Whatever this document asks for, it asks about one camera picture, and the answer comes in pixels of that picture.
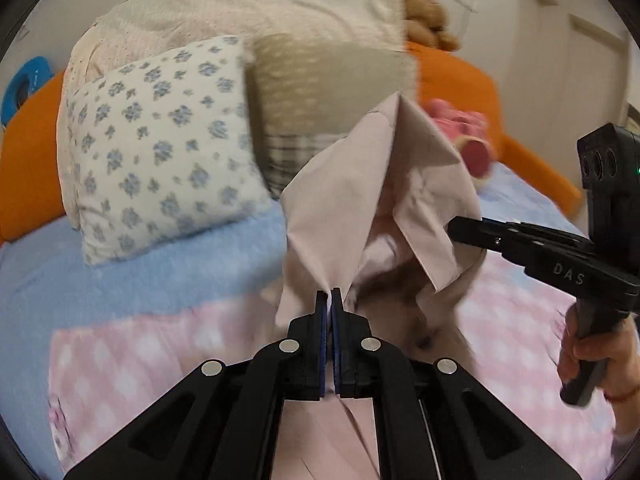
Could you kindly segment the person's right hand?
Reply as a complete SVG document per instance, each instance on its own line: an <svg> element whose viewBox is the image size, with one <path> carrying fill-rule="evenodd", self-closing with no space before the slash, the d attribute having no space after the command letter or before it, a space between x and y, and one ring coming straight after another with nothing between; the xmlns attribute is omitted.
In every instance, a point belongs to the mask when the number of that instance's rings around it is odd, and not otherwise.
<svg viewBox="0 0 640 480"><path fill-rule="evenodd" d="M629 315L611 333L577 338L576 307L565 315L559 362L556 366L563 384L579 372L579 362L605 361L599 388L614 413L617 437L634 436L639 431L639 343L634 317Z"/></svg>

